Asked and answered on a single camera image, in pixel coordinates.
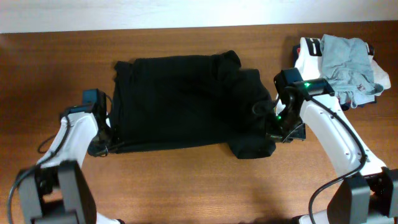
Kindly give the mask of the black t-shirt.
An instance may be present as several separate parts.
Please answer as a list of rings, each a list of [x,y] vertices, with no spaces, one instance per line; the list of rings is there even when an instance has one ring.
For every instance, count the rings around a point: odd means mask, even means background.
[[[114,67],[114,152],[158,151],[226,143],[239,159],[269,157],[272,112],[255,68],[230,50],[216,55],[138,58]]]

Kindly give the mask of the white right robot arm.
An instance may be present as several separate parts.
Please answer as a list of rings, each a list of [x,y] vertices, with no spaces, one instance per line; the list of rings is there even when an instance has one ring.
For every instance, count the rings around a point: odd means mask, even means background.
[[[308,213],[293,223],[397,223],[397,170],[389,169],[346,118],[324,78],[304,80],[296,68],[274,77],[278,102],[267,137],[302,138],[307,125],[325,150],[337,178],[310,197]]]

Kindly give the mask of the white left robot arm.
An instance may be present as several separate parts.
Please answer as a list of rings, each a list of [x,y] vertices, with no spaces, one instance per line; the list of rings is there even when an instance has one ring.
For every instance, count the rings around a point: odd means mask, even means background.
[[[67,108],[47,152],[19,171],[7,198],[7,220],[13,222],[12,200],[19,194],[25,223],[121,223],[97,211],[81,171],[86,153],[107,140],[106,107],[87,102]]]

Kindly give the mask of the navy red garment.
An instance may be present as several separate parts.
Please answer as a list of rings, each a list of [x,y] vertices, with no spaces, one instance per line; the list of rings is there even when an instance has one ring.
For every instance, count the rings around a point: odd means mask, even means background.
[[[366,44],[368,48],[369,59],[372,61],[374,56],[374,48],[372,45]],[[320,77],[320,60],[322,55],[320,52],[320,47],[316,44],[298,44],[293,46],[293,65],[297,68],[304,80],[312,80]],[[357,101],[358,106],[363,108],[366,104],[375,104],[375,96],[366,96],[363,99]],[[340,105],[343,111],[349,110],[351,108],[351,101],[347,103],[342,103],[340,100]]]

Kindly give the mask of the white garment in pile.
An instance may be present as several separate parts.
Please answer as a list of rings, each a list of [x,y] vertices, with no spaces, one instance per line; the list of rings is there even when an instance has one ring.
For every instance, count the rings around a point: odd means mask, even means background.
[[[318,38],[301,37],[300,44],[293,47],[294,67],[297,68],[304,80],[319,78],[321,72],[322,53]],[[383,86],[385,90],[390,89],[391,81],[385,72],[374,60],[374,47],[366,43],[368,59],[374,74],[374,82]]]

